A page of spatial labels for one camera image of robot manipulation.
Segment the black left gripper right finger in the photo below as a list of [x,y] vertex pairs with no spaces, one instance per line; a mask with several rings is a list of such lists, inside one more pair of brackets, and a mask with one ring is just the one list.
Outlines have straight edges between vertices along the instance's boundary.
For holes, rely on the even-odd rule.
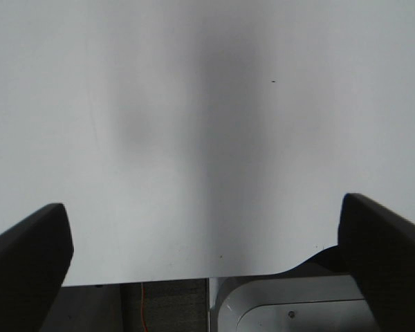
[[346,194],[338,246],[381,331],[415,331],[415,224]]

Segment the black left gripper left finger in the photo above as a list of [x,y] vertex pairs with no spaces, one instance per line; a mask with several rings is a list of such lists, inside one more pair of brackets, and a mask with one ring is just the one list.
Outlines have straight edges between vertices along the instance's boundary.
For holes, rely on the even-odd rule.
[[51,203],[0,234],[0,331],[38,331],[73,257],[66,208]]

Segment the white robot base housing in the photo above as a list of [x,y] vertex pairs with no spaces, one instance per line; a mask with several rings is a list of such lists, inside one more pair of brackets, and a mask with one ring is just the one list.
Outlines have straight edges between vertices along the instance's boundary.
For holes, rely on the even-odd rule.
[[349,275],[256,279],[219,292],[211,331],[379,331]]

